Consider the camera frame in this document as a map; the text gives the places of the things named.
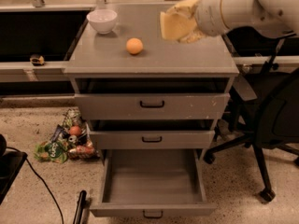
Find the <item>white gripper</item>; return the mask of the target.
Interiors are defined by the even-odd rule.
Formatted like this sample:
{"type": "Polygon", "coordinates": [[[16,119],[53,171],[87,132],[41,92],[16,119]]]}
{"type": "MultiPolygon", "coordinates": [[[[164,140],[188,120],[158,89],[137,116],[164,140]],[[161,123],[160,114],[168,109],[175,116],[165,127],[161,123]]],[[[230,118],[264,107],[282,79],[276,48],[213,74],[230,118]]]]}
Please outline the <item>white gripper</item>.
{"type": "Polygon", "coordinates": [[[194,43],[206,35],[217,36],[227,32],[227,27],[221,14],[222,0],[182,0],[170,7],[167,14],[178,14],[191,17],[194,13],[198,29],[182,37],[178,42],[183,44],[194,43]]]}

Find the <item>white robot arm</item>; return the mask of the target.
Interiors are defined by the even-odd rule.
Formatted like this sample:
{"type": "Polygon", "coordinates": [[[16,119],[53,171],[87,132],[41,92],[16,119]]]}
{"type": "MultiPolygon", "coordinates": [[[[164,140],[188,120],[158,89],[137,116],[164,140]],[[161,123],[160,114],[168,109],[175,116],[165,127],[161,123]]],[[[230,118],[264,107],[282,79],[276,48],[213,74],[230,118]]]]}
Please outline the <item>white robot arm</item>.
{"type": "Polygon", "coordinates": [[[160,14],[162,38],[192,43],[252,27],[276,38],[299,34],[299,0],[183,0],[160,14]]]}

